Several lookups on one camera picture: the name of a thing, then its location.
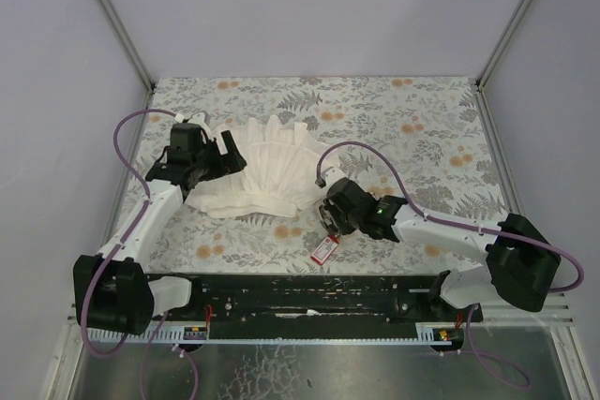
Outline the red white staples box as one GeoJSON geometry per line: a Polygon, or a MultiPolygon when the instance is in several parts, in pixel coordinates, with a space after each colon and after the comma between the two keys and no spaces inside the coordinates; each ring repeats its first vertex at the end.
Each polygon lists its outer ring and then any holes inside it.
{"type": "Polygon", "coordinates": [[[325,237],[311,252],[310,258],[319,265],[323,265],[338,248],[339,240],[335,236],[325,237]]]}

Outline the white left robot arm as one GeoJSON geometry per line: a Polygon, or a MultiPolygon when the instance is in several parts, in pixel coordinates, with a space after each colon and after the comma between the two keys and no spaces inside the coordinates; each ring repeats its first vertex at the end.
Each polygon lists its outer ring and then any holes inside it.
{"type": "Polygon", "coordinates": [[[231,131],[209,135],[197,124],[173,125],[170,142],[145,175],[143,196],[122,230],[95,256],[81,256],[74,264],[80,326],[140,335],[153,317],[186,306],[190,280],[146,276],[151,248],[197,184],[236,174],[246,165],[231,131]]]}

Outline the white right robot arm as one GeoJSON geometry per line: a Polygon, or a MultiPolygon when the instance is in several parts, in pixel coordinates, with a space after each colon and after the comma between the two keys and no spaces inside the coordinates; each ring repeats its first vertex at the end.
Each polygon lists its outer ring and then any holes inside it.
{"type": "Polygon", "coordinates": [[[429,245],[476,262],[474,269],[440,273],[431,290],[455,308],[503,300],[536,313],[561,262],[522,215],[477,221],[417,211],[405,198],[378,199],[348,178],[328,188],[319,213],[323,227],[336,237],[360,231],[373,240],[429,245]]]}

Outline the white folded cloth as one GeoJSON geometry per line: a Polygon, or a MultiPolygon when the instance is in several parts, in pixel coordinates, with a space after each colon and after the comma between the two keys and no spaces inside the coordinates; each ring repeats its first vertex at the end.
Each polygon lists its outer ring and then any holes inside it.
{"type": "Polygon", "coordinates": [[[305,123],[283,125],[275,115],[266,123],[248,118],[241,126],[222,124],[212,130],[223,150],[229,131],[246,167],[237,173],[200,182],[185,204],[212,218],[253,213],[293,217],[322,200],[316,184],[317,164],[329,145],[316,140],[305,123]]]}

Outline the floral table mat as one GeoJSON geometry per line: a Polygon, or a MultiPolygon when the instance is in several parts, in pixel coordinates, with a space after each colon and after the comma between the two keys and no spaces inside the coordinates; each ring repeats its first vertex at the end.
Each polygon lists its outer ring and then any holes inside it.
{"type": "MultiPolygon", "coordinates": [[[[135,160],[146,173],[169,139],[171,114],[206,111],[212,126],[270,116],[305,123],[317,140],[339,143],[341,168],[376,196],[408,192],[424,208],[499,219],[508,205],[471,82],[417,78],[163,78],[135,160]]],[[[323,239],[315,207],[290,218],[252,214],[213,219],[184,206],[152,246],[150,273],[436,274],[473,263],[429,245],[373,241],[355,233],[323,265],[310,253],[323,239]]]]}

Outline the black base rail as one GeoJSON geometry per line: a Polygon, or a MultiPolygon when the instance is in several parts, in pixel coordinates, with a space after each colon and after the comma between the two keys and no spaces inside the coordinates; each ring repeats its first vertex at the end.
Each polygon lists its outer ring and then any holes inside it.
{"type": "Polygon", "coordinates": [[[379,316],[400,322],[465,320],[471,308],[457,309],[439,295],[436,275],[180,274],[191,282],[189,302],[172,319],[240,321],[259,315],[379,316]]]}

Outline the left aluminium frame post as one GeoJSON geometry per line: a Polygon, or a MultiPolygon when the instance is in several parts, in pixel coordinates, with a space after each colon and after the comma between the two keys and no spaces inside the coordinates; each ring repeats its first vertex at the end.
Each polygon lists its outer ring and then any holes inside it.
{"type": "Polygon", "coordinates": [[[138,52],[130,33],[123,23],[113,0],[96,0],[100,11],[108,22],[114,37],[125,54],[131,68],[137,79],[146,92],[152,93],[156,82],[151,76],[146,64],[138,52]]]}

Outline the aluminium frame post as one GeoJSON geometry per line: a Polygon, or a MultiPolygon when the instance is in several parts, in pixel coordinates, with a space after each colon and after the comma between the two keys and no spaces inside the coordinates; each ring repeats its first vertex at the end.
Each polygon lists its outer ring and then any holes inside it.
{"type": "Polygon", "coordinates": [[[146,64],[138,52],[130,33],[123,23],[113,0],[96,0],[100,11],[108,22],[114,37],[125,54],[131,68],[137,79],[146,92],[152,93],[156,82],[151,76],[146,64]]]}
{"type": "Polygon", "coordinates": [[[474,85],[480,92],[485,90],[486,85],[490,81],[496,67],[501,62],[503,55],[507,51],[512,38],[516,34],[519,26],[525,19],[534,0],[518,0],[517,6],[513,11],[508,23],[503,28],[502,33],[493,48],[490,57],[487,59],[484,67],[479,75],[474,79],[474,85]]]}

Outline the right aluminium frame post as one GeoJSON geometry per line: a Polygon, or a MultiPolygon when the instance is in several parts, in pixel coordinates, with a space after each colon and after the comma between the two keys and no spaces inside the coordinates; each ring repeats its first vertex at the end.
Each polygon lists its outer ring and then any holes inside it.
{"type": "Polygon", "coordinates": [[[513,11],[508,23],[503,28],[502,33],[493,48],[490,57],[487,59],[484,67],[479,75],[474,79],[474,85],[480,92],[485,90],[486,85],[490,81],[496,67],[501,62],[503,55],[507,51],[512,38],[516,34],[519,26],[525,19],[534,0],[518,0],[517,6],[513,11]]]}

